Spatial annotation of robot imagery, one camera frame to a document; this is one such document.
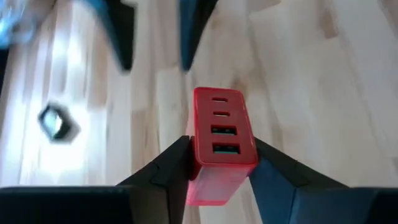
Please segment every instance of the blurry object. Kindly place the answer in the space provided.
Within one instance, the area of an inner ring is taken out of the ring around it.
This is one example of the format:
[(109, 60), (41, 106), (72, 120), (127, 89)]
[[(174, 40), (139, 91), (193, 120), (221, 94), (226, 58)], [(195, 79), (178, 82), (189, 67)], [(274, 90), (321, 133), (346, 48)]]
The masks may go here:
[[(120, 0), (82, 0), (100, 19), (123, 70), (134, 59), (135, 7)], [(30, 41), (57, 0), (0, 0), (0, 49)]]
[(0, 48), (30, 41), (55, 0), (0, 0)]
[(0, 47), (29, 41), (35, 31), (32, 18), (24, 17), (27, 0), (0, 0)]
[(79, 127), (65, 107), (48, 104), (39, 114), (39, 123), (50, 141), (71, 142), (79, 133)]

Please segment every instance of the black bracket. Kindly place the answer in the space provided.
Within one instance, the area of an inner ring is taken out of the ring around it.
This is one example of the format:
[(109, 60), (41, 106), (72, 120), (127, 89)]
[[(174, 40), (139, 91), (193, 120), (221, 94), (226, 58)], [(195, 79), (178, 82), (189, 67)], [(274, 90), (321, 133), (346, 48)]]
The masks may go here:
[(182, 68), (191, 69), (201, 34), (218, 0), (180, 0), (180, 56)]

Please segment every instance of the dark blue object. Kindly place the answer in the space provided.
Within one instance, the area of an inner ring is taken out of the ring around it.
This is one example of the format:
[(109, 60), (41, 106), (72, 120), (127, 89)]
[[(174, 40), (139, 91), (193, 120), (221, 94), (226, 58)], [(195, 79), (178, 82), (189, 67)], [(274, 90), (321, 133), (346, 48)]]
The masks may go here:
[(201, 34), (218, 0), (180, 0), (180, 56), (182, 68), (191, 69)]
[(135, 8), (120, 0), (83, 1), (100, 18), (122, 69), (131, 70), (134, 59)]
[(250, 175), (263, 223), (398, 223), (398, 190), (348, 188), (256, 139)]

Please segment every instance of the wooden floor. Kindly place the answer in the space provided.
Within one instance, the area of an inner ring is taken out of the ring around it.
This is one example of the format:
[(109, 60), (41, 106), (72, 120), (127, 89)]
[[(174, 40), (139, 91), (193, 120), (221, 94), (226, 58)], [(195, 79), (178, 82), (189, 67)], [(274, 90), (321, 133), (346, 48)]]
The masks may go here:
[[(195, 63), (179, 70), (176, 0), (139, 0), (121, 72), (93, 11), (60, 1), (14, 47), (0, 101), (0, 185), (113, 185), (185, 133), (196, 86), (242, 91), (258, 138), (350, 186), (398, 186), (398, 1), (220, 0)], [(37, 115), (80, 125), (50, 144)], [(185, 223), (261, 223), (246, 182)]]

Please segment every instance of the red usb charger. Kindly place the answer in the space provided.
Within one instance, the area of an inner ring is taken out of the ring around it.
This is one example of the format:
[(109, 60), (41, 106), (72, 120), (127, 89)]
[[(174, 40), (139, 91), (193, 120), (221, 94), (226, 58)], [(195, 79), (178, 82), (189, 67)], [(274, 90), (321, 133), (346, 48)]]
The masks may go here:
[(220, 88), (194, 89), (189, 205), (224, 205), (257, 166), (258, 157), (243, 95)]

